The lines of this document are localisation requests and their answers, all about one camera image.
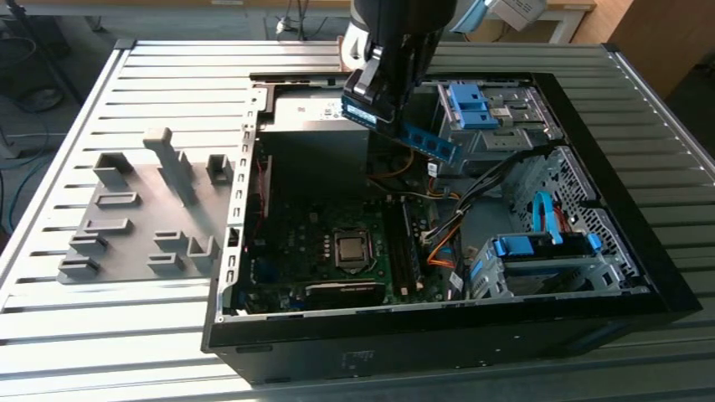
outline floor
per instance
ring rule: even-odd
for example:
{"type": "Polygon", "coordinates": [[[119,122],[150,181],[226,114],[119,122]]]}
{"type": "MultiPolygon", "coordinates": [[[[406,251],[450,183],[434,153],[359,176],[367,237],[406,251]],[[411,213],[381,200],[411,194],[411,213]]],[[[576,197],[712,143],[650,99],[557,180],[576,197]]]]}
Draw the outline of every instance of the floor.
{"type": "MultiPolygon", "coordinates": [[[[345,33],[346,18],[330,18],[321,28],[322,23],[323,18],[306,19],[306,31],[311,39],[333,40],[337,35],[345,33]]],[[[139,18],[111,17],[103,19],[105,29],[98,33],[90,29],[86,20],[81,17],[59,18],[59,25],[73,47],[73,53],[61,63],[83,94],[89,94],[93,89],[118,38],[174,40],[250,38],[245,20],[237,20],[234,17],[217,20],[214,17],[199,16],[190,21],[186,18],[166,15],[139,18]]],[[[295,34],[282,33],[281,39],[295,39],[295,34]]],[[[715,114],[715,77],[709,77],[705,71],[694,71],[668,103],[710,153],[714,154],[715,136],[712,134],[710,119],[706,117],[715,114]]],[[[50,161],[49,155],[59,147],[78,112],[79,107],[71,99],[65,99],[61,106],[51,111],[34,115],[22,112],[11,101],[0,98],[0,130],[14,147],[23,150],[25,156],[17,160],[0,159],[0,171],[5,176],[5,206],[0,209],[0,220],[9,232],[13,227],[9,220],[11,205],[15,204],[13,222],[18,225],[46,173],[47,165],[43,163],[50,161]],[[47,143],[46,131],[50,133],[47,143]]]]}

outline orange wire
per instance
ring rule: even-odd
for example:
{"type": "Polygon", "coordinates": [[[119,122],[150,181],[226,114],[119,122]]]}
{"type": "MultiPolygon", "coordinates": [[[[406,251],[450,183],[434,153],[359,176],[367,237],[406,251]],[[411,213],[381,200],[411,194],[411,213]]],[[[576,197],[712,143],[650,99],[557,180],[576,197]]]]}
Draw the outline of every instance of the orange wire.
{"type": "Polygon", "coordinates": [[[439,244],[437,245],[435,249],[430,253],[430,257],[427,257],[427,263],[429,264],[442,265],[442,266],[447,266],[450,268],[455,267],[455,265],[451,264],[449,261],[435,260],[435,255],[437,255],[439,249],[443,248],[443,245],[445,245],[445,243],[447,243],[447,240],[450,240],[451,236],[458,232],[458,229],[459,229],[461,225],[462,225],[462,223],[459,223],[458,226],[455,226],[451,229],[450,233],[445,236],[443,241],[439,242],[439,244]]]}
{"type": "MultiPolygon", "coordinates": [[[[435,183],[435,178],[430,178],[430,183],[427,184],[427,194],[434,196],[434,197],[442,197],[445,195],[445,193],[435,193],[435,191],[433,190],[433,184],[435,183]]],[[[454,199],[459,199],[459,194],[458,193],[450,193],[450,197],[453,197],[454,199]]]]}
{"type": "Polygon", "coordinates": [[[410,169],[410,166],[413,166],[414,161],[415,161],[415,150],[411,148],[410,149],[410,159],[407,161],[407,164],[405,165],[405,167],[401,170],[397,170],[393,173],[378,173],[378,174],[374,174],[373,176],[369,176],[369,177],[370,178],[393,178],[393,177],[398,176],[399,174],[403,174],[407,171],[407,169],[410,169]]]}

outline blue plastic latch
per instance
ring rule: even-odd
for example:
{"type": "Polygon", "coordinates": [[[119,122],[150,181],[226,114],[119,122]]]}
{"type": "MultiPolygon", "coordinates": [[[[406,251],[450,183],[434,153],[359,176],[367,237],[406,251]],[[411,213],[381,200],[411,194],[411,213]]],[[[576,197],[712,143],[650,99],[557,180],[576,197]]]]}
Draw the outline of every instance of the blue plastic latch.
{"type": "Polygon", "coordinates": [[[474,266],[474,268],[472,269],[472,273],[470,273],[470,279],[474,280],[474,277],[478,275],[478,273],[482,271],[482,266],[485,264],[481,262],[478,262],[478,264],[474,266]]]}
{"type": "Polygon", "coordinates": [[[602,251],[604,243],[602,238],[597,233],[589,233],[586,238],[589,239],[589,243],[592,244],[592,247],[594,248],[594,251],[598,253],[602,251]]]}
{"type": "Polygon", "coordinates": [[[466,129],[500,128],[500,120],[490,113],[489,100],[477,84],[450,84],[451,103],[466,129]]]}
{"type": "Polygon", "coordinates": [[[497,255],[500,257],[504,257],[506,255],[506,248],[501,240],[494,240],[494,249],[497,250],[497,255]]]}
{"type": "Polygon", "coordinates": [[[502,241],[509,255],[534,255],[533,242],[528,236],[504,237],[502,241]]]}
{"type": "Polygon", "coordinates": [[[548,222],[545,231],[549,232],[554,238],[554,244],[561,245],[564,239],[560,232],[560,221],[557,220],[557,213],[554,212],[554,203],[552,201],[552,194],[546,191],[538,191],[534,195],[533,203],[533,228],[536,232],[541,232],[541,210],[545,209],[545,220],[548,222]]]}

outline aluminum workbench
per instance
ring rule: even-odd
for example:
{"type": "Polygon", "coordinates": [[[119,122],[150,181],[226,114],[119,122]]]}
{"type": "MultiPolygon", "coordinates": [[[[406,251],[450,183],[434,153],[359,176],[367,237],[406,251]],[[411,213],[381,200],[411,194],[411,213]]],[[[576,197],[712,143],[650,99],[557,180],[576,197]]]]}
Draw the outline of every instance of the aluminum workbench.
{"type": "MultiPolygon", "coordinates": [[[[22,400],[714,400],[715,165],[602,46],[450,44],[433,71],[557,74],[705,310],[580,358],[251,389],[199,350],[207,279],[63,286],[98,155],[175,131],[193,162],[238,144],[251,72],[338,71],[335,43],[139,42],[115,50],[0,260],[0,395],[22,400]]],[[[439,353],[439,345],[426,353],[439,353]]]]}

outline chip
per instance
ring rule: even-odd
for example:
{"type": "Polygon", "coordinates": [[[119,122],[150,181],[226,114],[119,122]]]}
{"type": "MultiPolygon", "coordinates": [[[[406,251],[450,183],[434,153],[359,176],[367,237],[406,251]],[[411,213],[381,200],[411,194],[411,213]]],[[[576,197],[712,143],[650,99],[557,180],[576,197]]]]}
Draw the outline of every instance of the chip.
{"type": "Polygon", "coordinates": [[[362,238],[341,239],[338,242],[341,261],[361,261],[366,259],[362,238]]]}
{"type": "Polygon", "coordinates": [[[335,267],[350,274],[363,272],[370,266],[370,233],[366,229],[334,230],[335,267]]]}

